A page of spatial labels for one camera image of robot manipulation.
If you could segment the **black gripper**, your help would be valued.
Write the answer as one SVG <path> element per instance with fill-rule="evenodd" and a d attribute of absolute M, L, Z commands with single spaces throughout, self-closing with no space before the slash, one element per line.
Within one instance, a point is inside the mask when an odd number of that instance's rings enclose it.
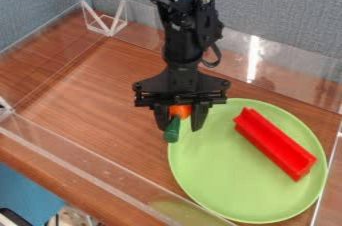
<path fill-rule="evenodd" d="M 193 105 L 191 129 L 205 124 L 211 104 L 225 104 L 230 82 L 202 73 L 198 69 L 166 68 L 157 76 L 133 85 L 135 106 L 154 107 L 158 128 L 165 131 L 170 122 L 169 105 Z"/>

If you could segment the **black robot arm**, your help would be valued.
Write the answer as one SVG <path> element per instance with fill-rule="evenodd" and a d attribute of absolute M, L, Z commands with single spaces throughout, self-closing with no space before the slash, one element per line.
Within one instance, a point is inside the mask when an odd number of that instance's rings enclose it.
<path fill-rule="evenodd" d="M 191 107 L 191 129 L 205 124 L 209 110 L 227 101 L 230 81 L 202 73 L 199 65 L 214 68 L 217 61 L 203 59 L 207 50 L 219 53 L 217 41 L 223 38 L 215 0 L 151 0 L 158 7 L 165 28 L 165 70 L 133 84 L 135 105 L 154 111 L 158 128 L 171 120 L 170 109 Z"/>

